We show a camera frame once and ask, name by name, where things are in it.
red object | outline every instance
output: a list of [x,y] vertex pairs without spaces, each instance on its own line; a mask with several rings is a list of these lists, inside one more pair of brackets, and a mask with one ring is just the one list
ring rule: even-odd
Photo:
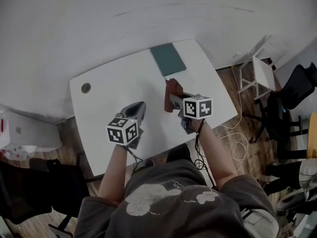
[[172,113],[174,110],[174,105],[169,99],[170,94],[176,96],[182,96],[184,94],[183,87],[177,82],[175,78],[166,80],[166,89],[165,89],[165,101],[164,101],[164,110],[166,112]]

white chair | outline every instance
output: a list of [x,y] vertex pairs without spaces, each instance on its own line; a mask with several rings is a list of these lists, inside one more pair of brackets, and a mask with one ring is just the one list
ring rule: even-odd
[[[238,93],[243,92],[251,86],[256,88],[256,97],[255,100],[263,97],[271,91],[275,91],[275,82],[273,76],[272,66],[280,60],[288,49],[280,42],[275,41],[271,36],[267,37],[266,35],[253,47],[253,49],[248,52],[242,59],[244,63],[239,67],[239,77],[240,77],[240,90]],[[272,59],[271,64],[266,64],[261,61],[258,56],[260,53],[265,52],[266,56],[269,56]],[[253,61],[253,72],[254,80],[252,82],[242,78],[242,69],[249,63]],[[259,84],[267,89],[266,92],[259,94]]]

person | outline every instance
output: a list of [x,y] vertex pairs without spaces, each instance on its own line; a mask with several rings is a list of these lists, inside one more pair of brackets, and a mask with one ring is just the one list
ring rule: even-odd
[[278,177],[264,185],[267,195],[286,189],[310,190],[317,187],[317,159],[306,159],[283,165],[268,165],[265,168],[266,176]]
[[125,186],[127,151],[117,145],[99,197],[82,202],[74,237],[276,237],[275,211],[258,182],[237,174],[207,122],[193,120],[191,129],[200,130],[217,190],[206,185],[187,146],[163,165],[137,170]]

green folder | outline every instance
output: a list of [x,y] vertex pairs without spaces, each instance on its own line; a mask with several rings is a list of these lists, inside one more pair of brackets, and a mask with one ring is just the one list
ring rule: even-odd
[[186,70],[182,58],[172,43],[152,47],[150,50],[163,76]]

gray t-shirt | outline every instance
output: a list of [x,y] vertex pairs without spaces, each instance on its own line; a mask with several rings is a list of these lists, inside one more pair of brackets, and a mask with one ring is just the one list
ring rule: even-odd
[[[137,171],[119,206],[86,197],[74,237],[257,237],[250,232],[263,215],[251,218],[248,209],[259,209],[275,221],[272,205],[252,177],[235,177],[216,191],[192,163],[178,160]],[[250,219],[251,231],[243,216]]]

